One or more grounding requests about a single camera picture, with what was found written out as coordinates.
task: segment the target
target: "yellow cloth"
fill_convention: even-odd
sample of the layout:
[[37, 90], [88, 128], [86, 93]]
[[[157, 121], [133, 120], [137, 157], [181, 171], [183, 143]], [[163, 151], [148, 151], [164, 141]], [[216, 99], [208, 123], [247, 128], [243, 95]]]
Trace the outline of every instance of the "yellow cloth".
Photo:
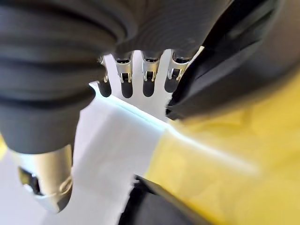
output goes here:
[[0, 160], [2, 160], [5, 152], [7, 150], [7, 146], [4, 142], [4, 139], [2, 138], [2, 136], [0, 135]]
[[231, 112], [172, 125], [147, 179], [213, 224], [300, 224], [300, 73]]

